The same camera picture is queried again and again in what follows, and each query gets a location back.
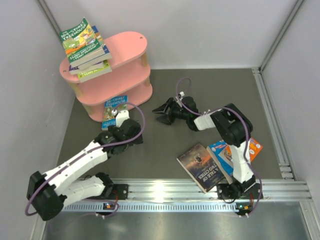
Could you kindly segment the orange paperback book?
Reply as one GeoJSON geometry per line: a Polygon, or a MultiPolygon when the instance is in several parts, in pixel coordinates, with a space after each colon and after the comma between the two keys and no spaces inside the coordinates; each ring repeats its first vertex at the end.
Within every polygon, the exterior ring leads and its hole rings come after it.
{"type": "MultiPolygon", "coordinates": [[[[263,146],[256,141],[253,137],[249,140],[249,156],[250,161],[252,162],[259,152],[263,149],[263,146]]],[[[224,150],[222,151],[222,156],[226,158],[230,163],[232,162],[232,153],[230,147],[227,145],[224,150]]]]}

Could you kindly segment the blue cartoon paperback book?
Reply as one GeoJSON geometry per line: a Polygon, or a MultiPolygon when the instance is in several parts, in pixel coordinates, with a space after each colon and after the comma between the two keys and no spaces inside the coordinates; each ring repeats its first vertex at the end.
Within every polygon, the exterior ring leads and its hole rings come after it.
{"type": "Polygon", "coordinates": [[[234,166],[228,145],[223,140],[220,140],[208,145],[206,149],[217,164],[219,170],[223,173],[228,184],[232,184],[234,166]]]}

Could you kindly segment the green 104-Storey Treehouse book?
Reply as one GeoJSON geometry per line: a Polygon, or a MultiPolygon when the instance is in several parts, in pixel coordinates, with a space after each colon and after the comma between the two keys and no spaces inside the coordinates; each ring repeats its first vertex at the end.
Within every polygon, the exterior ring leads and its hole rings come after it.
{"type": "Polygon", "coordinates": [[[98,39],[85,17],[78,25],[60,32],[59,39],[72,67],[77,67],[105,53],[102,40],[98,39]]]}

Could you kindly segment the purple 52-Storey Treehouse book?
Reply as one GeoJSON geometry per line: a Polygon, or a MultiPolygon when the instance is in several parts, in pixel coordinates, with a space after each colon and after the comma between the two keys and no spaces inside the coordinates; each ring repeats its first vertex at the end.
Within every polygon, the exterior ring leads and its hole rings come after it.
{"type": "Polygon", "coordinates": [[[68,70],[69,70],[69,73],[71,75],[76,75],[76,74],[79,74],[79,73],[84,73],[84,72],[100,69],[100,68],[103,68],[103,67],[104,67],[104,62],[100,61],[100,62],[98,62],[96,64],[86,65],[86,66],[82,66],[81,65],[81,66],[72,67],[70,65],[68,70]]]}

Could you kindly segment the lime 65-Storey Treehouse book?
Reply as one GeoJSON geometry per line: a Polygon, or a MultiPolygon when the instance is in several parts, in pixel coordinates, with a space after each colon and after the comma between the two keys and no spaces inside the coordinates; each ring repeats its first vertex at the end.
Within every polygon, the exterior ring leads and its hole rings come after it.
{"type": "Polygon", "coordinates": [[[103,67],[93,69],[86,72],[81,72],[77,74],[78,80],[80,83],[86,82],[88,80],[94,79],[96,77],[99,77],[101,75],[107,74],[112,72],[112,68],[109,64],[108,60],[103,61],[103,67]]]}

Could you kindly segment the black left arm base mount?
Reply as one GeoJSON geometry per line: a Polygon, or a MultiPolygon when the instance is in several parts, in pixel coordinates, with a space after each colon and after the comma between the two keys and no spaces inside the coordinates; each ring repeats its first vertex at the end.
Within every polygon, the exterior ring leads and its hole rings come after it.
{"type": "Polygon", "coordinates": [[[103,192],[99,197],[102,200],[126,200],[129,194],[128,184],[114,184],[112,189],[103,192]]]}

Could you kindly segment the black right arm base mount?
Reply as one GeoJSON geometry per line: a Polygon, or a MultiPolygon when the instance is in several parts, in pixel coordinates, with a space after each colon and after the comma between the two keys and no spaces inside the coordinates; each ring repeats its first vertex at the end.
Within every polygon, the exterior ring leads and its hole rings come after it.
{"type": "Polygon", "coordinates": [[[237,200],[257,200],[261,192],[261,185],[256,183],[245,193],[236,193],[236,191],[228,183],[220,183],[216,186],[216,189],[219,200],[222,200],[226,203],[233,203],[237,200]]]}

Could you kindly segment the blue 91-Storey Treehouse book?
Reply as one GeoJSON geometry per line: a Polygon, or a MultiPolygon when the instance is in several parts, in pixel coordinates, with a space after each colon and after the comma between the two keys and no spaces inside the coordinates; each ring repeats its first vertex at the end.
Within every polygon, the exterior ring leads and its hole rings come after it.
{"type": "Polygon", "coordinates": [[[106,57],[106,59],[110,59],[111,54],[109,49],[107,48],[100,32],[98,31],[97,27],[95,25],[92,26],[93,32],[95,34],[95,37],[98,39],[99,43],[101,44],[101,48],[96,50],[93,53],[94,59],[99,58],[99,57],[106,57]]]}

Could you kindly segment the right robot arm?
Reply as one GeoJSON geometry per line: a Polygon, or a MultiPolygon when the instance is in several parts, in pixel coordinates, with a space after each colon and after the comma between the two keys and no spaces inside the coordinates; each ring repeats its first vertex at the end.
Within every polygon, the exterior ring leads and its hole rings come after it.
{"type": "Polygon", "coordinates": [[[178,97],[170,97],[152,113],[159,114],[156,120],[166,125],[171,125],[176,119],[184,120],[195,132],[215,128],[231,151],[234,194],[243,199],[252,192],[256,183],[255,174],[249,166],[249,140],[253,125],[233,103],[200,113],[191,96],[179,94],[178,97]]]}

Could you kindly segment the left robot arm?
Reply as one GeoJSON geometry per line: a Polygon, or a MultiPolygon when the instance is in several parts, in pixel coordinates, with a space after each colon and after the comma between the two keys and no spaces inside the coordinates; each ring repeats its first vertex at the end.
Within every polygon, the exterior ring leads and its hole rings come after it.
{"type": "Polygon", "coordinates": [[[43,221],[56,217],[64,207],[88,198],[105,200],[113,194],[109,175],[99,172],[79,178],[90,169],[143,143],[145,125],[128,118],[120,126],[101,132],[84,149],[61,165],[44,173],[34,172],[28,183],[27,206],[32,206],[43,221]]]}

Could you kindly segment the light blue maze activity book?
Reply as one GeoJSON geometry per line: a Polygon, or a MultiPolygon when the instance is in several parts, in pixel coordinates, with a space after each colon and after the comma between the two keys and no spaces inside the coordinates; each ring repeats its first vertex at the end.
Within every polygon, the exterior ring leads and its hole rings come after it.
{"type": "Polygon", "coordinates": [[[113,97],[104,103],[101,129],[107,131],[108,127],[116,125],[116,117],[112,113],[113,109],[124,102],[128,101],[127,95],[113,97]]]}

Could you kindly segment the dark Tale of Two Cities book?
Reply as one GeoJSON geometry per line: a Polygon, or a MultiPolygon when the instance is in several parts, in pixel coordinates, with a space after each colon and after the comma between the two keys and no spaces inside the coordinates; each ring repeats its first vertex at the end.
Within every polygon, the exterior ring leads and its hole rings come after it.
{"type": "Polygon", "coordinates": [[[176,160],[205,194],[225,178],[207,149],[199,142],[176,160]]]}

